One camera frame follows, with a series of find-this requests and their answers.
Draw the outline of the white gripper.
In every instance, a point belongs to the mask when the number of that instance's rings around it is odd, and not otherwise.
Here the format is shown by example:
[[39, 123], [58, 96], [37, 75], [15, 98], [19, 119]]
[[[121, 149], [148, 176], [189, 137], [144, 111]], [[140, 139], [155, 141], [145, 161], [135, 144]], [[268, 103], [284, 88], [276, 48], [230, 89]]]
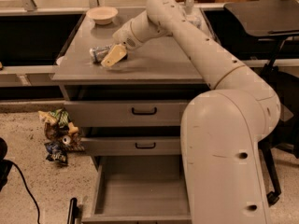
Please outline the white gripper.
[[127, 49], [135, 50], [143, 46], [143, 43], [135, 37], [130, 22], [126, 22], [112, 37], [117, 45], [113, 45], [102, 60], [101, 65], [104, 67], [111, 67], [118, 63], [127, 55]]

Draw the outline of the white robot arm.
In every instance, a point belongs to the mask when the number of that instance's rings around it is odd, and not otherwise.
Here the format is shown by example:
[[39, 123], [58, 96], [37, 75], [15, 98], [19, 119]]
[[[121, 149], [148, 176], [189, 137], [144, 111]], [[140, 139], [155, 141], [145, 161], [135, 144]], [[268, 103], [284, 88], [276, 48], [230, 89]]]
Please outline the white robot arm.
[[258, 143], [278, 124], [276, 92], [188, 22], [175, 0], [147, 0], [145, 11], [113, 35], [101, 64], [110, 67], [163, 34], [173, 36], [210, 88], [189, 102], [180, 127], [192, 224], [272, 224]]

